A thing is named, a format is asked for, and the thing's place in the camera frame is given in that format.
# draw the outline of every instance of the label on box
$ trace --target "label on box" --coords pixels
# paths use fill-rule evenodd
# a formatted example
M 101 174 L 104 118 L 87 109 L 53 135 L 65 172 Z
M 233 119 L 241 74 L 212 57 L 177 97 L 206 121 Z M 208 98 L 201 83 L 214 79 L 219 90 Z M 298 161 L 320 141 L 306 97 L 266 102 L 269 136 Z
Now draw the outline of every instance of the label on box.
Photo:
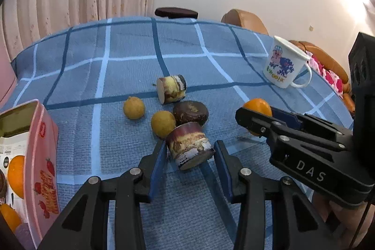
M 39 135 L 44 138 L 46 134 L 46 124 L 44 122 L 41 123 L 41 127 L 40 127 L 40 130 L 39 130 Z
M 4 173 L 6 180 L 8 180 L 9 163 L 12 159 L 18 155 L 25 156 L 28 137 L 28 131 L 9 138 L 0 137 L 0 170 Z M 17 211 L 23 222 L 27 222 L 27 214 L 23 204 L 23 199 L 13 192 L 8 181 L 5 201 Z

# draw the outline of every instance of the pink cushion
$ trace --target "pink cushion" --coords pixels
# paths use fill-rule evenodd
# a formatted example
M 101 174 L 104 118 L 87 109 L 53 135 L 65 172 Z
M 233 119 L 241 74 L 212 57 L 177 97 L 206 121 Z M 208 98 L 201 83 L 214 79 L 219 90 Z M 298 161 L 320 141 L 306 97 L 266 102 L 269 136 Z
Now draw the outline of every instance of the pink cushion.
M 320 76 L 322 76 L 325 81 L 332 87 L 335 93 L 340 98 L 342 98 L 342 80 L 339 78 L 339 76 L 333 71 L 325 69 L 311 52 L 306 51 L 306 53 L 311 56 L 311 60 L 309 60 L 308 62 L 310 68 L 320 74 Z

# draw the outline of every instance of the strawberry picture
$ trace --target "strawberry picture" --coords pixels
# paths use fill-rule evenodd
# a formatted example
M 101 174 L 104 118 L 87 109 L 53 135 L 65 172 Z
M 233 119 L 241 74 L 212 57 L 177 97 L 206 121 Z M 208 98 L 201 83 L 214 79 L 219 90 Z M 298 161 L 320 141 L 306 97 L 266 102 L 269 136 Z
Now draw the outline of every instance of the strawberry picture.
M 49 218 L 49 212 L 47 210 L 44 210 L 43 215 L 45 218 Z
M 46 161 L 48 171 L 52 174 L 53 177 L 55 177 L 55 167 L 53 166 L 53 163 L 49 159 L 46 159 Z
M 42 186 L 41 186 L 41 183 L 35 183 L 34 184 L 34 191 L 38 194 L 41 194 L 42 193 Z
M 39 205 L 42 208 L 42 210 L 46 210 L 47 209 L 47 207 L 46 207 L 46 205 L 45 205 L 45 203 L 43 201 L 39 201 Z

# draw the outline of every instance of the blue tablecloth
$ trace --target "blue tablecloth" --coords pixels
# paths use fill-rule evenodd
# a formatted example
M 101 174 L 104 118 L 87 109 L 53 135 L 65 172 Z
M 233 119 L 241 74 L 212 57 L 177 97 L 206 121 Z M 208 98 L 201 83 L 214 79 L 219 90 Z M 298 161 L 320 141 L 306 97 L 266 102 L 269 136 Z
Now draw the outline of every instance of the blue tablecloth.
M 12 62 L 18 85 L 3 110 L 37 98 L 58 125 L 61 209 L 88 177 L 119 176 L 152 152 L 158 139 L 151 116 L 173 107 L 160 105 L 154 83 L 175 74 L 186 79 L 186 99 L 207 106 L 204 131 L 211 143 L 222 139 L 244 166 L 279 179 L 283 173 L 269 164 L 265 139 L 251 136 L 234 119 L 245 101 L 261 97 L 271 106 L 345 127 L 352 119 L 318 74 L 304 89 L 269 83 L 262 70 L 272 40 L 236 26 L 191 19 L 114 18 L 72 27 L 35 43 Z M 301 73 L 296 82 L 306 78 Z M 128 96 L 144 101 L 146 115 L 139 121 L 124 117 Z M 312 191 L 300 186 L 311 197 Z M 227 204 L 213 159 L 186 172 L 169 162 L 153 203 L 141 206 L 147 249 L 232 249 L 239 211 L 239 204 Z M 266 249 L 271 249 L 269 203 L 266 224 Z M 109 249 L 114 248 L 113 228 L 111 203 Z

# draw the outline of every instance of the chair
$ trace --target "chair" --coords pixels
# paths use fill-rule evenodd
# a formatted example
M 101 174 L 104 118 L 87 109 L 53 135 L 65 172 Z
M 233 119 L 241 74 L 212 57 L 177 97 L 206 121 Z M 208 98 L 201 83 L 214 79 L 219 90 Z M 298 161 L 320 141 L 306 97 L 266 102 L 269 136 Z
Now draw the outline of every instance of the chair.
M 294 45 L 296 45 L 299 49 L 306 52 L 311 52 L 319 62 L 323 65 L 324 68 L 333 71 L 335 74 L 339 76 L 342 80 L 342 101 L 344 102 L 346 108 L 349 110 L 350 114 L 354 116 L 356 111 L 356 107 L 354 101 L 350 97 L 349 93 L 351 90 L 349 77 L 346 74 L 344 68 L 341 67 L 339 63 L 337 63 L 330 55 L 328 55 L 325 51 L 320 49 L 318 46 L 315 46 L 313 43 L 309 43 L 306 41 L 290 41 Z
M 232 9 L 228 13 L 224 14 L 221 22 L 240 26 L 254 32 L 268 35 L 268 31 L 260 18 L 254 13 L 247 11 Z

